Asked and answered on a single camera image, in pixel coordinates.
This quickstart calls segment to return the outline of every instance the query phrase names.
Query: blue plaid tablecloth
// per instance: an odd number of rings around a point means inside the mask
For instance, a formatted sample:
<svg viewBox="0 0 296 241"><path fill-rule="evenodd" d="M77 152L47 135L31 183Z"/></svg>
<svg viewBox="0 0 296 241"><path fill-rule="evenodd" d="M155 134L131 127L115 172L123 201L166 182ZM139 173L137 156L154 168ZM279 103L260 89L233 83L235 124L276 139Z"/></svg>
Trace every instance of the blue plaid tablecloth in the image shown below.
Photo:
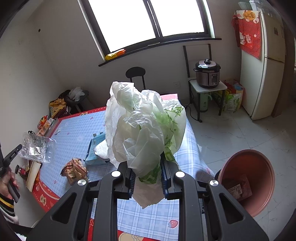
<svg viewBox="0 0 296 241"><path fill-rule="evenodd" d="M55 158L51 163L43 164L40 179L56 195L61 197L70 185L60 172L73 157L84 159L94 133L105 131L105 111L81 115L60 122L52 138L56 140ZM207 182L214 173L200 158L191 125L186 120L186 129L180 149L174 154L180 169L200 181ZM102 179L116 170L111 164L87 166L90 181ZM94 218L96 200L91 217ZM179 201L163 199L158 204L142 209L132 198L118 200L118 229L130 234L157 240L178 240Z"/></svg>

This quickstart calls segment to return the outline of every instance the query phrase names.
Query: clear plastic tray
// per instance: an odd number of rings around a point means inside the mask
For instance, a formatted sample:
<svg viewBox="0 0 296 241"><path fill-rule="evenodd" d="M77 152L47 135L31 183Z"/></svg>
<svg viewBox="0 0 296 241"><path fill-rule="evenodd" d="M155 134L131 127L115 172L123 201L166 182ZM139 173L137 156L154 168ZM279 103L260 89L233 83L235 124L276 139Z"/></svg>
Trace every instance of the clear plastic tray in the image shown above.
<svg viewBox="0 0 296 241"><path fill-rule="evenodd" d="M49 163L54 158L55 147L54 139L24 133L22 149L18 155L25 159Z"/></svg>

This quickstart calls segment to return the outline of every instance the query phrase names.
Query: red cloth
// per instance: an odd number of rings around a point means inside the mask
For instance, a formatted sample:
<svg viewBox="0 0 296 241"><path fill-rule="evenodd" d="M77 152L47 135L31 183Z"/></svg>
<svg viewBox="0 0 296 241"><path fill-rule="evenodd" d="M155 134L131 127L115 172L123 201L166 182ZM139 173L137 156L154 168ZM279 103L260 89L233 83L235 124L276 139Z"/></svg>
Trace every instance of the red cloth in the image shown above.
<svg viewBox="0 0 296 241"><path fill-rule="evenodd" d="M258 11L238 10L232 18L237 46L256 58L261 50L261 22Z"/></svg>

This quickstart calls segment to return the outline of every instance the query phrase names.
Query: window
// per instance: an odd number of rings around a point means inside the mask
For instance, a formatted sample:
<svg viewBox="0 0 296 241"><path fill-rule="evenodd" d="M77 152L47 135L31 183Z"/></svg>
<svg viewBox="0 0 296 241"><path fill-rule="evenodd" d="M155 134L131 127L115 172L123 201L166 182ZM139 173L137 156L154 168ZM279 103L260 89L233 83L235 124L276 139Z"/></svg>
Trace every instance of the window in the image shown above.
<svg viewBox="0 0 296 241"><path fill-rule="evenodd" d="M201 0L83 0L105 55L210 37Z"/></svg>

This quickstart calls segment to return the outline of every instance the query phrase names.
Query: pressure cooker lid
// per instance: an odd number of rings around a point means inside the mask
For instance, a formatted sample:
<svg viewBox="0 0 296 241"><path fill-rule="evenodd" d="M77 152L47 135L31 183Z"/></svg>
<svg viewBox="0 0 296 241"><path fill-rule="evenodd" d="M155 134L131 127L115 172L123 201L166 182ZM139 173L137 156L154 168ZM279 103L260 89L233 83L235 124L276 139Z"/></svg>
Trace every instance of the pressure cooker lid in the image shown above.
<svg viewBox="0 0 296 241"><path fill-rule="evenodd" d="M219 64L206 58L195 64L194 71L214 70L215 72L219 72L220 69L221 67Z"/></svg>

